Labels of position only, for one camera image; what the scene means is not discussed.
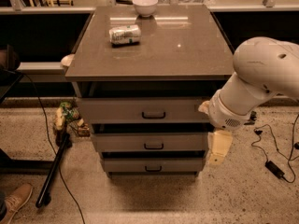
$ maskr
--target drawer cabinet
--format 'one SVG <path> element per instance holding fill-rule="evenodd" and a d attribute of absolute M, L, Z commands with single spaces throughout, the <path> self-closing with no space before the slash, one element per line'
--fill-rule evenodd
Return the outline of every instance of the drawer cabinet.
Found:
<path fill-rule="evenodd" d="M 65 75 L 108 175 L 198 174 L 205 165 L 213 127 L 197 109 L 231 76 L 232 52 L 206 6 L 158 13 L 138 19 L 140 43 L 111 46 L 109 29 L 136 14 L 99 7 Z"/>

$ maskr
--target black cable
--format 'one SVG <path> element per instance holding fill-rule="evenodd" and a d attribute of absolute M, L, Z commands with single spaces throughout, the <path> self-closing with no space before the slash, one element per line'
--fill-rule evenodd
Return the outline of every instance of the black cable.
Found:
<path fill-rule="evenodd" d="M 36 92 L 36 96 L 37 96 L 38 102 L 39 102 L 39 104 L 40 104 L 40 106 L 41 106 L 41 108 L 42 108 L 42 110 L 43 110 L 43 113 L 44 113 L 44 117 L 45 117 L 45 121 L 46 121 L 46 132 L 47 132 L 48 141 L 49 141 L 50 146 L 52 147 L 52 149 L 53 149 L 53 151 L 54 151 L 54 153 L 55 153 L 55 155 L 56 155 L 57 153 L 56 153 L 56 150 L 55 150 L 55 148 L 54 148 L 54 145 L 53 145 L 52 142 L 50 141 L 49 126 L 48 126 L 48 118 L 47 118 L 46 110 L 45 110 L 45 107 L 43 106 L 43 104 L 42 104 L 42 102 L 41 102 L 40 96 L 39 96 L 39 94 L 38 94 L 38 90 L 37 90 L 37 88 L 36 88 L 36 84 L 33 82 L 33 80 L 32 80 L 28 75 L 26 75 L 26 74 L 24 74 L 24 73 L 21 73 L 21 72 L 16 72 L 16 73 L 20 73 L 20 74 L 26 76 L 26 77 L 30 80 L 31 84 L 33 85 L 33 87 L 34 87 L 34 89 L 35 89 L 35 92 Z M 73 201 L 76 203 L 76 205 L 77 205 L 77 207 L 78 207 L 78 210 L 79 210 L 79 212 L 80 212 L 80 215 L 81 215 L 83 224 L 85 224 L 84 216 L 83 216 L 83 214 L 82 214 L 82 210 L 81 210 L 81 208 L 80 208 L 80 205 L 78 204 L 76 198 L 74 197 L 74 195 L 72 194 L 72 192 L 70 191 L 70 189 L 68 188 L 68 186 L 66 185 L 66 183 L 65 183 L 65 181 L 64 181 L 64 177 L 63 177 L 63 174 L 62 174 L 62 171 L 61 171 L 60 166 L 59 166 L 59 175 L 60 175 L 61 179 L 63 180 L 64 186 L 65 186 L 66 190 L 68 191 L 69 195 L 72 197 Z"/>
<path fill-rule="evenodd" d="M 263 152 L 263 154 L 265 155 L 267 161 L 269 161 L 269 159 L 268 159 L 268 155 L 266 154 L 266 152 L 264 151 L 264 149 L 263 149 L 262 147 L 259 147 L 259 146 L 255 146 L 255 145 L 254 145 L 254 144 L 256 144 L 256 143 L 260 143 L 260 142 L 261 142 L 261 140 L 262 140 L 261 134 L 262 134 L 262 133 L 259 133 L 258 128 L 255 128 L 255 129 L 254 129 L 254 132 L 259 136 L 259 140 L 254 141 L 251 145 L 252 145 L 253 147 L 257 147 L 257 148 L 259 148 L 259 149 Z"/>
<path fill-rule="evenodd" d="M 270 129 L 270 133 L 271 133 L 271 135 L 272 135 L 272 137 L 273 137 L 273 140 L 274 140 L 274 143 L 275 143 L 275 146 L 276 146 L 276 149 L 277 149 L 277 152 L 278 152 L 282 157 L 284 157 L 284 158 L 288 161 L 288 166 L 289 166 L 289 168 L 290 168 L 291 171 L 292 171 L 292 174 L 293 174 L 293 180 L 292 180 L 292 181 L 290 181 L 290 180 L 288 180 L 287 178 L 285 178 L 284 176 L 282 176 L 282 178 L 283 178 L 286 182 L 288 182 L 288 183 L 293 183 L 293 182 L 295 181 L 295 179 L 296 179 L 296 173 L 295 173 L 294 170 L 292 169 L 291 164 L 290 164 L 290 161 L 294 161 L 294 160 L 296 160 L 297 158 L 299 158 L 299 156 L 297 156 L 297 157 L 295 157 L 295 158 L 292 159 L 292 153 L 293 153 L 293 149 L 294 149 L 294 145 L 293 145 L 293 144 L 294 144 L 295 126 L 296 126 L 296 123 L 297 123 L 297 120 L 298 120 L 298 119 L 299 119 L 299 114 L 297 115 L 297 117 L 296 117 L 296 119 L 295 119 L 295 122 L 294 122 L 294 124 L 293 124 L 293 126 L 292 126 L 292 149 L 291 149 L 291 153 L 290 153 L 289 158 L 287 158 L 283 153 L 281 153 L 281 152 L 279 151 L 278 143 L 277 143 L 277 139 L 276 139 L 276 137 L 274 136 L 273 131 L 272 131 L 272 128 L 271 128 L 271 126 L 270 126 L 269 124 L 265 124 L 265 125 L 263 125 L 263 126 L 261 126 L 261 127 L 257 127 L 257 128 L 255 128 L 255 129 L 253 130 L 253 131 L 255 132 L 255 134 L 257 134 L 257 135 L 259 136 L 259 140 L 254 141 L 251 145 L 252 145 L 253 147 L 257 147 L 257 148 L 259 148 L 259 149 L 261 149 L 261 150 L 263 151 L 263 153 L 264 153 L 264 155 L 265 155 L 265 157 L 266 157 L 266 163 L 268 163 L 268 162 L 269 162 L 269 160 L 268 160 L 268 156 L 267 156 L 266 152 L 264 151 L 264 149 L 263 149 L 262 147 L 256 146 L 255 144 L 261 142 L 261 140 L 262 140 L 261 134 L 262 134 L 263 131 L 261 131 L 261 129 L 264 128 L 264 127 L 269 127 L 269 129 Z"/>

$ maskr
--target white drawer front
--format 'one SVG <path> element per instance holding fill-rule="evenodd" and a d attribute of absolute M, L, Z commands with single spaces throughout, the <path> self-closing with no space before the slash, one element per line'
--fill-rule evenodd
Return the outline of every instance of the white drawer front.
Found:
<path fill-rule="evenodd" d="M 196 98 L 78 99 L 82 117 L 93 123 L 209 122 Z"/>
<path fill-rule="evenodd" d="M 92 134 L 97 152 L 207 150 L 207 133 Z"/>
<path fill-rule="evenodd" d="M 205 165 L 205 159 L 181 160 L 101 160 L 105 172 L 200 172 Z"/>

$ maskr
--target cabinet top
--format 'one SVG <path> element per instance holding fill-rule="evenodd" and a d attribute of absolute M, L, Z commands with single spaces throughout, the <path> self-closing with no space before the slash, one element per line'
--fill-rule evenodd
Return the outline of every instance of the cabinet top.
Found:
<path fill-rule="evenodd" d="M 112 46 L 109 30 L 138 24 L 139 43 Z M 230 76 L 233 55 L 206 6 L 98 7 L 66 72 L 69 81 L 212 79 Z"/>

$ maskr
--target shoe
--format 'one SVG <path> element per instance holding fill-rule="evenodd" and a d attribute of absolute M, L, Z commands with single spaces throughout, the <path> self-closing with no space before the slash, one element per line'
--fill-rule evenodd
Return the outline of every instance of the shoe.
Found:
<path fill-rule="evenodd" d="M 5 198 L 7 213 L 0 224 L 9 224 L 15 214 L 29 201 L 32 194 L 31 184 L 23 184 Z"/>

